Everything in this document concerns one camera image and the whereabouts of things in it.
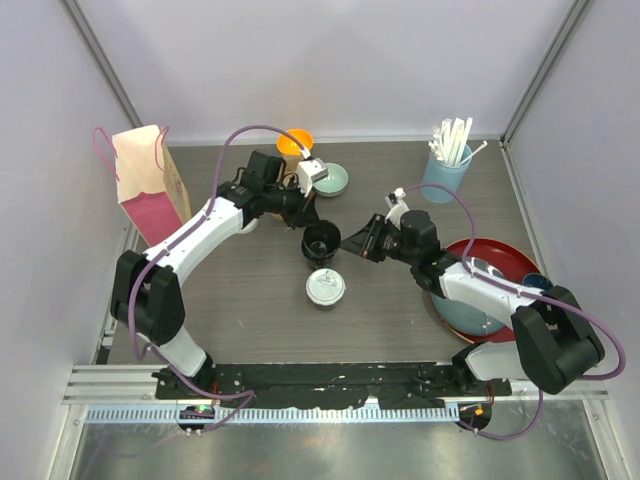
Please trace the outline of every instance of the red bowl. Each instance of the red bowl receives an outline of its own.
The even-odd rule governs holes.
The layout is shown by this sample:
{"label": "red bowl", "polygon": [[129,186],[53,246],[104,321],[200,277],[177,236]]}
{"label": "red bowl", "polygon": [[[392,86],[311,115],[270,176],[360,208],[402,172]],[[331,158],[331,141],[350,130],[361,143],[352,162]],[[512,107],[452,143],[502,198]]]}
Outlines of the red bowl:
{"label": "red bowl", "polygon": [[[467,243],[469,243],[468,238],[452,243],[446,249],[456,255],[462,255]],[[511,282],[520,283],[528,273],[540,273],[536,264],[520,250],[491,238],[477,238],[475,242],[473,242],[473,246],[468,255],[470,257],[480,258],[490,265],[493,265]],[[500,343],[515,340],[513,331],[508,327],[504,327],[491,335],[468,335],[456,330],[446,321],[444,322],[453,333],[469,343]]]}

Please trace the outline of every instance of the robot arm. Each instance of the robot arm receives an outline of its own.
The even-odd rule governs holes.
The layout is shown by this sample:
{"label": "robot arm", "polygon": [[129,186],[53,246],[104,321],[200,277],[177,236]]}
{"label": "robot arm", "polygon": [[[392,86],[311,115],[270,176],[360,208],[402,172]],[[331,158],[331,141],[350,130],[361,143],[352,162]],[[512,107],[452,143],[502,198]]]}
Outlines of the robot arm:
{"label": "robot arm", "polygon": [[209,202],[178,231],[142,254],[127,251],[118,259],[111,297],[111,315],[128,326],[129,296],[142,269],[194,224],[193,233],[171,249],[151,269],[136,299],[136,330],[193,383],[208,390],[213,360],[200,348],[184,327],[185,309],[181,286],[194,268],[218,245],[238,233],[255,228],[265,212],[282,215],[292,228],[319,221],[315,210],[313,183],[327,175],[320,159],[298,164],[295,179],[287,184],[280,178],[283,159],[258,151],[251,154],[247,168],[238,179],[218,188],[213,210]]}
{"label": "robot arm", "polygon": [[579,308],[569,290],[542,291],[495,277],[491,283],[481,280],[475,267],[468,270],[460,257],[441,248],[429,214],[410,210],[404,196],[402,189],[389,194],[387,216],[375,214],[341,248],[373,262],[390,257],[407,263],[423,290],[476,307],[513,330],[515,342],[476,344],[457,354],[453,361],[461,368],[461,381],[529,379],[555,394],[604,358],[586,320],[531,299],[546,296]]}

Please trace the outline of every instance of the can lid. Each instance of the can lid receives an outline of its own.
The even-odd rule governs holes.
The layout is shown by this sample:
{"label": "can lid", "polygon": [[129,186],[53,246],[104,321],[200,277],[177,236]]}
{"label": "can lid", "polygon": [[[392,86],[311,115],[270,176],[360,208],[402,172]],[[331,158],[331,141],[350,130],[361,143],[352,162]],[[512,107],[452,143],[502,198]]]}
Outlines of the can lid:
{"label": "can lid", "polygon": [[333,305],[346,289],[342,275],[330,268],[316,270],[307,279],[307,295],[316,305]]}

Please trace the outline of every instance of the paper bag handle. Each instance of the paper bag handle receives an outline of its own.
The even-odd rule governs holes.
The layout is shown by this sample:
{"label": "paper bag handle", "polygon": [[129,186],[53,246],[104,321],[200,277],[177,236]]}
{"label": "paper bag handle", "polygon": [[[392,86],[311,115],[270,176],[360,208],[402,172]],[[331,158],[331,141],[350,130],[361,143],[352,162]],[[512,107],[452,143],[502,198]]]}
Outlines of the paper bag handle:
{"label": "paper bag handle", "polygon": [[115,175],[116,181],[119,182],[120,177],[118,177],[118,173],[116,172],[116,167],[107,160],[107,157],[105,157],[104,153],[102,153],[102,150],[100,150],[100,147],[98,146],[98,141],[96,140],[96,132],[102,133],[102,135],[104,136],[104,139],[107,141],[109,146],[113,149],[113,154],[115,155],[116,158],[118,158],[118,152],[116,151],[116,147],[113,146],[113,142],[107,135],[107,132],[104,131],[104,128],[96,127],[93,129],[93,133],[91,134],[91,143],[93,143],[93,149],[96,151],[96,153],[100,157],[100,160],[102,160],[102,163],[104,163],[107,166],[107,168],[111,171],[111,173]]}
{"label": "paper bag handle", "polygon": [[156,146],[155,146],[156,166],[160,169],[161,172],[164,172],[164,169],[158,163],[158,140],[162,138],[162,140],[160,140],[160,145],[162,145],[162,142],[164,142],[164,139],[167,136],[167,133],[169,133],[169,127],[164,127],[162,130],[160,130],[160,133],[156,137]]}

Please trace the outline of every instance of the pink paper bag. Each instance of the pink paper bag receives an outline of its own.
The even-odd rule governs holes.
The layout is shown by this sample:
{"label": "pink paper bag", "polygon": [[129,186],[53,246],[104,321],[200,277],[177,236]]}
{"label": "pink paper bag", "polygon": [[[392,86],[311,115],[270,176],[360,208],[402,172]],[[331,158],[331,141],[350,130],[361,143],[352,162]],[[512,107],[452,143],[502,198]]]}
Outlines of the pink paper bag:
{"label": "pink paper bag", "polygon": [[150,247],[191,218],[189,194],[163,143],[167,130],[149,125],[112,137],[118,203]]}

